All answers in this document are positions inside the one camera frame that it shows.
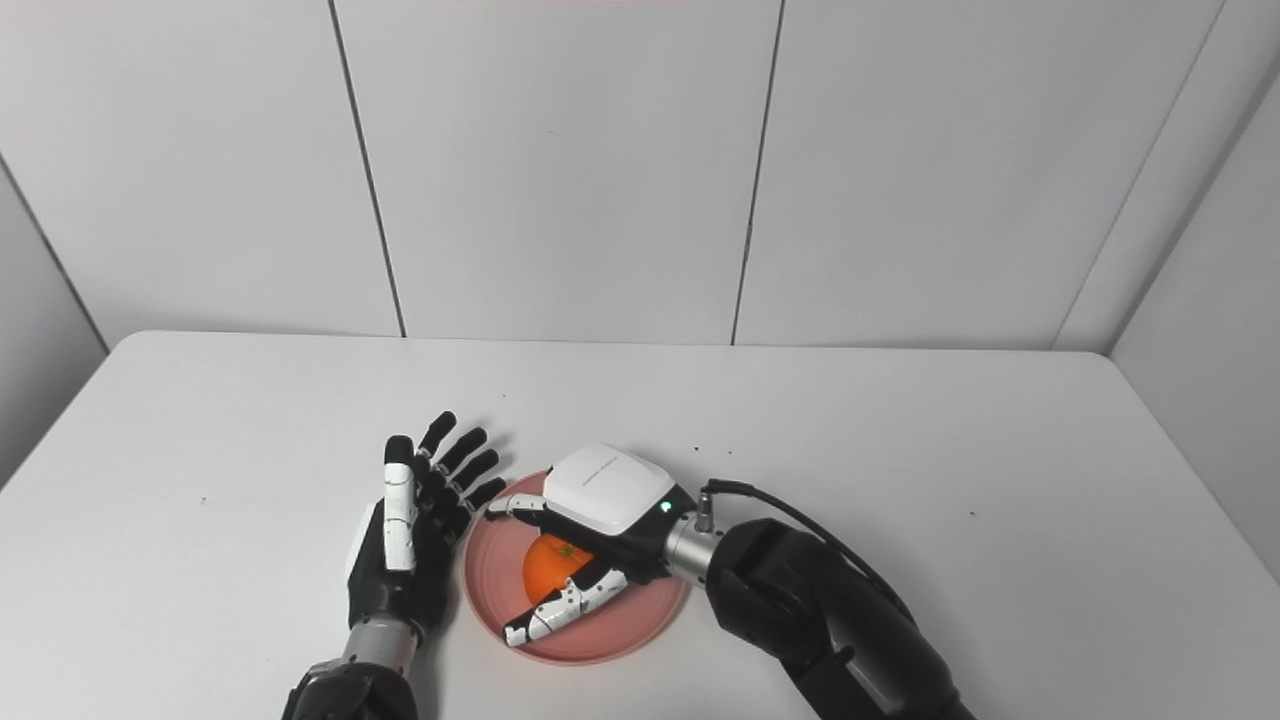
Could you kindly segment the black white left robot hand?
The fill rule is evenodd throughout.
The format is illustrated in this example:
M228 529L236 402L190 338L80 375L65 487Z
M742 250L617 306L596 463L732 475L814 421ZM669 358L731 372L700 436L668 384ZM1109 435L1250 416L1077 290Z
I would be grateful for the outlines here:
M372 505L349 570L348 624L390 619L417 643L442 623L454 552L483 507L506 487L500 455L475 427L451 445L452 411L421 439L392 436L383 456L383 497Z

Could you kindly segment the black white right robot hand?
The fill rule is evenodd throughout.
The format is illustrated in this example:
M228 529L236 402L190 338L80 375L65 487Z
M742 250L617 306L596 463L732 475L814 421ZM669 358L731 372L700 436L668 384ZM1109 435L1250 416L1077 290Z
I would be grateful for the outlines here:
M506 644L541 641L631 585L669 577L666 546L695 509L692 496L667 470L604 443L584 446L558 461L540 493L492 500L483 509L485 520L518 520L591 556L504 624Z

